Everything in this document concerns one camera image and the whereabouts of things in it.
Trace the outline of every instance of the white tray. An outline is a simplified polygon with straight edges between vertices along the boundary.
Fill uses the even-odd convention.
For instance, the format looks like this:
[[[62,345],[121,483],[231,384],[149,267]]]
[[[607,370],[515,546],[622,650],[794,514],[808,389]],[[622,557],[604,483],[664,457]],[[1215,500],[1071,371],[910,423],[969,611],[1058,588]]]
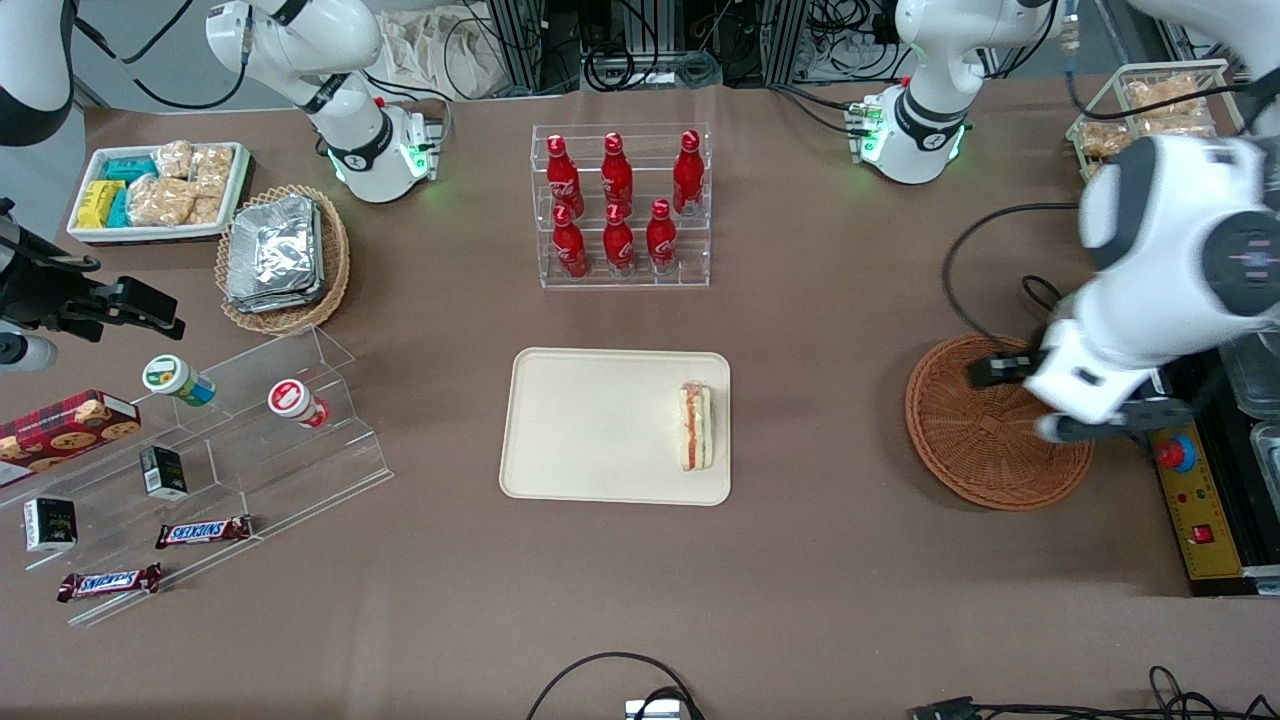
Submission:
[[[88,168],[81,178],[79,191],[76,193],[76,202],[72,204],[72,215],[67,218],[67,234],[83,242],[84,245],[111,246],[111,245],[147,245],[156,242],[180,242],[192,237],[212,236],[216,240],[223,228],[232,222],[236,206],[239,204],[241,188],[244,187],[244,176],[248,173],[248,150],[239,142],[195,142],[197,147],[209,145],[221,145],[230,147],[234,152],[232,158],[232,173],[227,178],[227,190],[223,191],[223,206],[218,210],[218,220],[201,223],[197,225],[146,227],[146,228],[78,228],[76,227],[76,214],[81,202],[84,201],[84,192],[88,183],[102,177],[102,167],[108,160],[116,158],[138,158],[150,155],[159,145],[138,145],[134,147],[104,147],[95,150],[88,159]]]
[[[712,391],[714,459],[680,468],[681,383]],[[730,492],[728,361],[714,352],[530,347],[516,356],[502,492],[539,500],[719,505]]]

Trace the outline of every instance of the coca-cola bottle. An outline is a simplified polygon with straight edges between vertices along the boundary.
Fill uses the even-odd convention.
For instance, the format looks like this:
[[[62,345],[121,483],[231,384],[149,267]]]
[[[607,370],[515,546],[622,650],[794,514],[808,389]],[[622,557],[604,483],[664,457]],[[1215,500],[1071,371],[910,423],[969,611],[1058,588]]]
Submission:
[[[698,131],[686,129],[680,136],[680,158],[673,170],[676,188],[671,196],[677,215],[699,215],[703,211],[703,155],[698,151]]]
[[[572,219],[582,217],[586,204],[582,201],[582,186],[577,181],[577,167],[564,150],[564,138],[558,135],[547,137],[547,182],[552,186],[552,197],[557,205],[563,205],[573,214]]]
[[[552,218],[556,220],[556,232],[552,233],[556,258],[570,279],[582,279],[591,272],[591,259],[586,256],[586,246],[582,245],[582,231],[573,224],[573,217],[564,205],[557,205],[552,210]]]
[[[622,217],[631,217],[631,161],[622,152],[622,136],[611,132],[604,136],[604,164],[600,165],[604,179],[604,201],[622,209]]]
[[[618,279],[630,278],[636,272],[635,251],[622,206],[611,202],[604,209],[604,256],[609,260],[609,274]]]
[[[671,219],[671,204],[662,197],[653,201],[653,217],[644,236],[654,274],[669,275],[676,269],[676,223]]]

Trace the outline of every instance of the clear acrylic rack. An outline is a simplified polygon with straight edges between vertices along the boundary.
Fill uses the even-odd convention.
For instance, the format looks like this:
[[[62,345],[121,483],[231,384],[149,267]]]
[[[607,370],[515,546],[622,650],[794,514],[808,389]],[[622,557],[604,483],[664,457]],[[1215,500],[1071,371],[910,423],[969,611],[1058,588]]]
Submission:
[[[703,211],[696,217],[675,217],[676,270],[658,275],[649,264],[645,249],[645,225],[649,211],[658,197],[671,199],[675,186],[672,169],[680,155],[680,136],[694,129],[701,136]],[[616,132],[622,136],[623,150],[631,161],[635,181],[634,213],[627,225],[635,234],[636,272],[625,279],[609,274],[604,258],[604,186],[600,164],[604,163],[604,136]],[[550,184],[547,181],[547,137],[564,137],[568,156],[577,165],[586,211],[577,220],[591,259],[591,272],[575,279],[556,259],[552,242]],[[712,279],[712,133],[709,123],[650,123],[650,124],[594,124],[594,126],[534,126],[530,146],[530,167],[534,196],[534,229],[538,234],[538,275],[545,288],[618,288],[618,287],[705,287]]]
[[[338,372],[352,361],[328,333],[308,327],[206,370],[218,392],[202,407],[148,395],[137,401],[141,432],[6,488],[0,524],[20,527],[22,505],[36,496],[76,503],[76,546],[28,553],[27,569],[46,578],[50,602],[69,573],[136,570],[154,562],[164,571],[164,594],[393,477],[378,436],[356,414]],[[284,378],[302,380],[329,404],[323,427],[303,428],[266,406],[268,391]],[[151,445],[180,455],[188,489],[183,500],[145,493],[138,456]],[[248,539],[155,548],[161,524],[244,514],[252,515]],[[73,601],[68,621],[92,625],[150,597],[133,592]]]

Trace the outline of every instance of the yellow control panel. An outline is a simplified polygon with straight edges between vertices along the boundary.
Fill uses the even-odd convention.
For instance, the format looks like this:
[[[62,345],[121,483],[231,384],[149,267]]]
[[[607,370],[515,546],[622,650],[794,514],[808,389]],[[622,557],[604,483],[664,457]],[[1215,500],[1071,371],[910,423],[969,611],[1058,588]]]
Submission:
[[[1239,578],[1240,557],[1196,425],[1157,430],[1151,441],[1188,577]]]

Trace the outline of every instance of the brown table surface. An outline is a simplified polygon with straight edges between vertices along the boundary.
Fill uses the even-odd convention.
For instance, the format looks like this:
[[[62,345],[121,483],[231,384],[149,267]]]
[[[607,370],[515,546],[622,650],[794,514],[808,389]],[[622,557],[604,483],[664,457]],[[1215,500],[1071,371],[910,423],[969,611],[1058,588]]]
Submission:
[[[237,140],[259,161],[255,190],[329,193],[353,270],[326,329],[357,356],[356,407],[396,478],[87,630],[64,625],[5,528],[0,715],[511,719],[603,650],[671,662],[713,719],[900,717],[957,694],[1144,705],[1152,664],[1236,708],[1280,691],[1280,603],[1187,597],[1132,445],[1102,443],[1061,503],[1001,514],[940,486],[906,438],[908,374],[964,332],[938,287],[947,243],[988,210],[1079,193],[1062,95],[1050,81],[988,83],[964,152],[923,187],[852,167],[837,133],[765,91],[460,105],[440,179],[384,206],[343,191],[302,113],[90,111],[91,147]],[[709,113],[710,288],[544,292],[531,126]],[[1019,297],[1021,274],[1066,288],[1088,277],[1074,220],[1025,214],[975,237],[956,269],[964,301],[998,331],[1029,332],[1041,316]],[[99,346],[63,341],[52,372],[0,380],[5,415],[84,387],[134,397],[157,352],[211,365],[264,341],[221,315],[212,245],[95,254],[180,299],[187,338],[109,328]],[[511,361],[529,346],[723,354],[728,500],[503,496]],[[543,712],[618,717],[659,684],[609,661],[563,682]]]

